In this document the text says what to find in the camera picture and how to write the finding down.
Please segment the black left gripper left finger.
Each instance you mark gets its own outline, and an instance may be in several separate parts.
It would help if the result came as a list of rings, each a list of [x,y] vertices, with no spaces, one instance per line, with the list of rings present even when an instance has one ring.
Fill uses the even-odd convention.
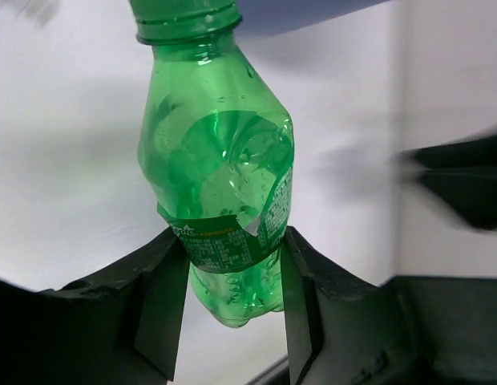
[[[165,230],[60,290],[0,280],[0,384],[172,381],[188,268]]]

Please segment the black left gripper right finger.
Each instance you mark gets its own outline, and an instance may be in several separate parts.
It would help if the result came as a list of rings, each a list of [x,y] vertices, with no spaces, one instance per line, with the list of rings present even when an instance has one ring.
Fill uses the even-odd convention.
[[[294,384],[497,384],[497,278],[374,286],[293,227],[281,257]]]

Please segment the green plastic bottle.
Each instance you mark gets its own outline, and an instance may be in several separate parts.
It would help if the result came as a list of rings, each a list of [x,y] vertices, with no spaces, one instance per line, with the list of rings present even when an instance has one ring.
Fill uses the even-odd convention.
[[[289,113],[235,40],[234,1],[133,1],[154,64],[138,161],[191,262],[195,295],[238,328],[283,308]]]

